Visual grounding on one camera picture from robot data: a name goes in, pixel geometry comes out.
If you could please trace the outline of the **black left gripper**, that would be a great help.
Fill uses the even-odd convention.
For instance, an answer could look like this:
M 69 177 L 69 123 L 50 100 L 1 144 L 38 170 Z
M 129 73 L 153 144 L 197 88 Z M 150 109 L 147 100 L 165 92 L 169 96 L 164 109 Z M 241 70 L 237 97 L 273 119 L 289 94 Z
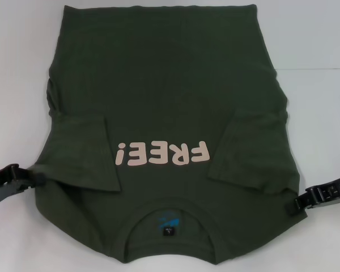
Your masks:
M 44 186 L 46 177 L 41 172 L 9 164 L 0 170 L 0 201 L 24 192 L 26 189 Z

